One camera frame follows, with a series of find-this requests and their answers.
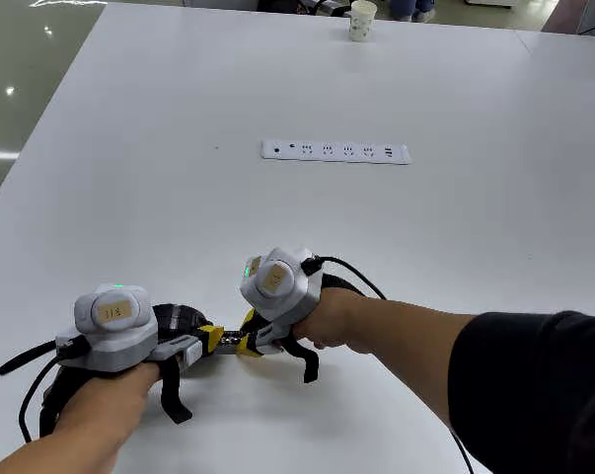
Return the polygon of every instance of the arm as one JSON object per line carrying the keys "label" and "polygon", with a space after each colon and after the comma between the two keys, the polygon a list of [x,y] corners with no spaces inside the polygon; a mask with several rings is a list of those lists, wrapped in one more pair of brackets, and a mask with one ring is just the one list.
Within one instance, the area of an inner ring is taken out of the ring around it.
{"label": "arm", "polygon": [[294,332],[374,354],[492,471],[595,473],[595,317],[473,317],[330,288]]}
{"label": "arm", "polygon": [[158,379],[159,367],[142,363],[115,379],[90,380],[69,400],[53,434],[1,461],[0,474],[111,472]]}
{"label": "arm", "polygon": [[319,306],[294,328],[318,349],[347,344],[372,353],[444,422],[448,412],[448,366],[460,332],[473,316],[324,289]]}

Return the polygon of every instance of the wrist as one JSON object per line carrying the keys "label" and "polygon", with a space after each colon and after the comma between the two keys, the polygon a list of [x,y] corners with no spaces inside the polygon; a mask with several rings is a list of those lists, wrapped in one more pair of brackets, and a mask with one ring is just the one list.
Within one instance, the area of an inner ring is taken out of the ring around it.
{"label": "wrist", "polygon": [[340,296],[339,307],[344,321],[344,339],[348,346],[364,347],[364,312],[361,309],[369,298],[353,291],[344,291]]}

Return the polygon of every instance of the power outlet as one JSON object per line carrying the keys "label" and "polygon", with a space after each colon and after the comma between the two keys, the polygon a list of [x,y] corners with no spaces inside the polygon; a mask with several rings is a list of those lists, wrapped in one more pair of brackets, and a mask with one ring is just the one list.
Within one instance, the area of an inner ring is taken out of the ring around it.
{"label": "power outlet", "polygon": [[264,140],[261,156],[274,160],[345,161],[398,165],[407,165],[411,162],[407,147],[404,145],[354,142]]}

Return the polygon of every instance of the person's leg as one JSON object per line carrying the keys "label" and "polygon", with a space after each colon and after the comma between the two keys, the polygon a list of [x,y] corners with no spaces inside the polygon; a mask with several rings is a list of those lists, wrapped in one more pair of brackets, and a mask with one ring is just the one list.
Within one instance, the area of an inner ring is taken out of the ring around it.
{"label": "person's leg", "polygon": [[414,20],[418,23],[427,23],[435,16],[435,0],[417,0],[417,13]]}
{"label": "person's leg", "polygon": [[389,12],[394,20],[410,22],[415,13],[415,0],[390,0]]}

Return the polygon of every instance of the cable connector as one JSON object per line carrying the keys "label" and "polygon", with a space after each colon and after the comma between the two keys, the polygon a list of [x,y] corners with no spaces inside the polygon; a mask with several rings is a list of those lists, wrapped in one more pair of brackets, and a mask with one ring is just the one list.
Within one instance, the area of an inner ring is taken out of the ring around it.
{"label": "cable connector", "polygon": [[301,270],[304,271],[306,277],[318,272],[324,266],[324,261],[318,255],[309,257],[301,263]]}
{"label": "cable connector", "polygon": [[90,350],[91,345],[84,335],[72,338],[62,346],[56,348],[58,356],[63,360],[83,356]]}

